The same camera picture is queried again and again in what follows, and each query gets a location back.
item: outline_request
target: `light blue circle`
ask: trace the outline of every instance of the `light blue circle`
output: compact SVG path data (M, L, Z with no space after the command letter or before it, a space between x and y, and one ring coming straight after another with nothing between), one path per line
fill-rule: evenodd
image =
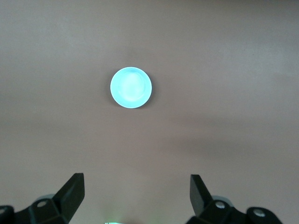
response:
M113 76L110 84L113 99L126 108L137 108L145 104L151 95L149 76L139 68L126 67Z

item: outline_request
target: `screw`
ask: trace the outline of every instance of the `screw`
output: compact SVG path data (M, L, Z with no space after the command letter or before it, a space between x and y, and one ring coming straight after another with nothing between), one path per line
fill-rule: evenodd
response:
M260 210L260 209L254 209L254 210L253 210L253 213L254 213L256 216L259 216L259 217L265 217L265 216L266 216L266 214L265 214L262 210Z
M41 201L40 203L37 204L37 207L40 208L40 207L43 207L45 206L47 203L47 201Z
M225 208L225 204L223 202L216 202L216 207L219 209Z
M3 214L5 212L5 208L0 209L0 215Z

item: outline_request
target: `metal screw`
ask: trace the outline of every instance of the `metal screw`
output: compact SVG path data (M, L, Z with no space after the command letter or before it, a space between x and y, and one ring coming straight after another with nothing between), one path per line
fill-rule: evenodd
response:
M259 216L259 217L265 217L265 216L266 216L266 214L265 214L262 210L260 210L260 209L254 209L254 210L253 210L253 213L254 213L256 216Z
M225 208L225 204L223 202L216 202L216 207L219 209Z
M40 208L40 207L43 207L45 206L47 203L47 201L41 201L40 203L37 204L37 207Z
M0 209L0 215L3 214L5 212L5 208Z

